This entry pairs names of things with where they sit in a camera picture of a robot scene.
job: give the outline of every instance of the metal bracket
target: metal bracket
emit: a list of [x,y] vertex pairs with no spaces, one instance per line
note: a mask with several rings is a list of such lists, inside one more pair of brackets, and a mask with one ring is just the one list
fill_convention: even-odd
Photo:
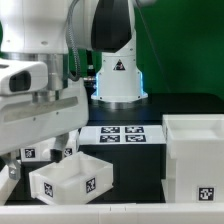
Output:
[[19,180],[21,178],[21,166],[16,159],[17,156],[18,152],[16,151],[1,156],[5,164],[9,167],[9,177],[13,180]]

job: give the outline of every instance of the open white box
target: open white box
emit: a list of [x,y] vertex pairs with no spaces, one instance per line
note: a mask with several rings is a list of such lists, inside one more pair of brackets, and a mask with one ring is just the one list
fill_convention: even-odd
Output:
[[31,196],[50,205],[86,204],[113,187],[113,165],[82,152],[29,175]]
[[163,131],[167,201],[224,202],[224,115],[164,115]]

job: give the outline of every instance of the white plastic container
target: white plastic container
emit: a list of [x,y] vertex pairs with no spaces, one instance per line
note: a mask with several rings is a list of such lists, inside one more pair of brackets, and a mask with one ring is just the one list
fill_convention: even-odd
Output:
[[113,165],[82,152],[29,175],[31,196],[50,205],[86,204],[113,187]]
[[62,156],[68,157],[75,154],[79,147],[79,132],[74,130],[67,135],[53,137],[42,142],[21,148],[22,162],[51,161],[51,149],[62,151]]
[[224,116],[165,115],[168,202],[224,202]]

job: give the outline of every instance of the green backdrop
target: green backdrop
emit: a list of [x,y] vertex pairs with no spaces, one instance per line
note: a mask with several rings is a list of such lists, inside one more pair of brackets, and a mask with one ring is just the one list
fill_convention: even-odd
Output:
[[[212,93],[224,99],[224,1],[158,0],[142,13],[160,60],[159,65],[136,10],[137,64],[145,90]],[[80,56],[85,75],[85,51]],[[100,53],[94,53],[94,64],[99,70]]]

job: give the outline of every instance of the warning label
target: warning label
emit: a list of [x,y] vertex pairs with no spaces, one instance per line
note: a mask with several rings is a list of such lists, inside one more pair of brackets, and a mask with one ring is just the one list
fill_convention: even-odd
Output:
[[121,60],[119,60],[114,68],[114,71],[125,71],[125,67]]

